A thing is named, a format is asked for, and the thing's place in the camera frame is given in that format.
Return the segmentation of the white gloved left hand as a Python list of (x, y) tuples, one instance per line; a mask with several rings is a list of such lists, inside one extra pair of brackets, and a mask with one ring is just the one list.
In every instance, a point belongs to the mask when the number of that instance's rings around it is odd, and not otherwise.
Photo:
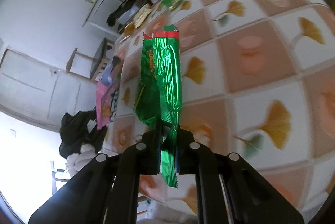
[(97, 153), (95, 152), (95, 148), (89, 143), (83, 144), (79, 153), (69, 155), (67, 157), (66, 166), (70, 177), (72, 178), (75, 174), (82, 170), (84, 166), (96, 156)]

